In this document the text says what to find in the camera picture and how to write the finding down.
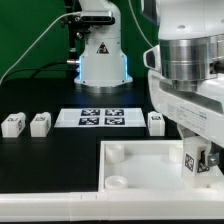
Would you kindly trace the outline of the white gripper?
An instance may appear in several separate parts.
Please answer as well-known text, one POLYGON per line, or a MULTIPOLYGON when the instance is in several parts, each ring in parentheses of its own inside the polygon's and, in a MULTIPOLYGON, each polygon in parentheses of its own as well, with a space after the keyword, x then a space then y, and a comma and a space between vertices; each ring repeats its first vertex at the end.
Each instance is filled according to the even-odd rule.
POLYGON ((174 89, 170 80, 153 70, 148 83, 154 109, 178 124, 182 140, 196 133, 213 142, 206 148, 205 164, 217 166, 220 147, 224 148, 224 74, 199 82, 196 92, 174 89))

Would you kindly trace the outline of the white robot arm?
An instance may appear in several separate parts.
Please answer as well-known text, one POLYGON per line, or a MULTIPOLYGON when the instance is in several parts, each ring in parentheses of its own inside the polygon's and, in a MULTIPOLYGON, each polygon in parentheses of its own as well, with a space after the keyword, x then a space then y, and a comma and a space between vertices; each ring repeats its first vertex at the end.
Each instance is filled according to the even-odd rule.
MULTIPOLYGON (((207 141, 209 166, 224 148, 224 0, 141 0, 159 27, 159 44, 144 53, 154 108, 207 141)), ((124 60, 119 27, 105 0, 81 0, 81 21, 92 27, 81 55, 80 83, 118 86, 124 60)))

